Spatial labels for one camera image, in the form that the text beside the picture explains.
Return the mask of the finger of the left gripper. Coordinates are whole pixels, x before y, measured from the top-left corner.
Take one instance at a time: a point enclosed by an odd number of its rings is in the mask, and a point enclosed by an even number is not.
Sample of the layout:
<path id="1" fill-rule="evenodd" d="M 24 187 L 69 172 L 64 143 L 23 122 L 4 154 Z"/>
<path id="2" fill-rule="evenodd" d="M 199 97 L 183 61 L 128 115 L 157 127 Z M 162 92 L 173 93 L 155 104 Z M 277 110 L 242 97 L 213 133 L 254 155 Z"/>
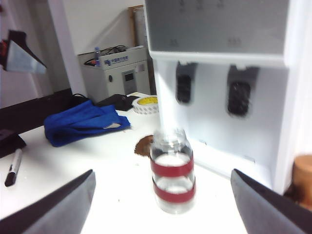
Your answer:
<path id="1" fill-rule="evenodd" d="M 23 31 L 8 31 L 8 38 L 4 40 L 4 70 L 45 74 L 46 65 L 28 47 L 26 37 Z"/>

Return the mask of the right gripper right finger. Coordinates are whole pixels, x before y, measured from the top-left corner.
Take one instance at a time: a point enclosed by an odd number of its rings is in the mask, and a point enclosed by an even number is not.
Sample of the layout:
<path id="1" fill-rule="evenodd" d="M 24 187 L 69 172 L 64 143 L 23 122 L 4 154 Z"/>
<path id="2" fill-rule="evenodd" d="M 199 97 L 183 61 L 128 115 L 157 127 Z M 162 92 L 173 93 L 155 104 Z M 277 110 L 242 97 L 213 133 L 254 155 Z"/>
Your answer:
<path id="1" fill-rule="evenodd" d="M 279 195 L 238 169 L 231 187 L 241 219 L 249 234 L 310 234 L 312 213 Z"/>

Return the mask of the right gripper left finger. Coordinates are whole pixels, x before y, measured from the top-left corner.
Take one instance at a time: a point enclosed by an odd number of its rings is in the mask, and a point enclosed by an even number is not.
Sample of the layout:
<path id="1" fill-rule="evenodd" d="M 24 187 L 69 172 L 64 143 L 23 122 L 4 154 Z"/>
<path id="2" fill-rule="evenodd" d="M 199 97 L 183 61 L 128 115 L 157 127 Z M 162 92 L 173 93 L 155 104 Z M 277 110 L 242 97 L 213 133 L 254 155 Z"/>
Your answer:
<path id="1" fill-rule="evenodd" d="M 0 221 L 2 234 L 79 234 L 89 214 L 96 175 L 88 170 Z"/>

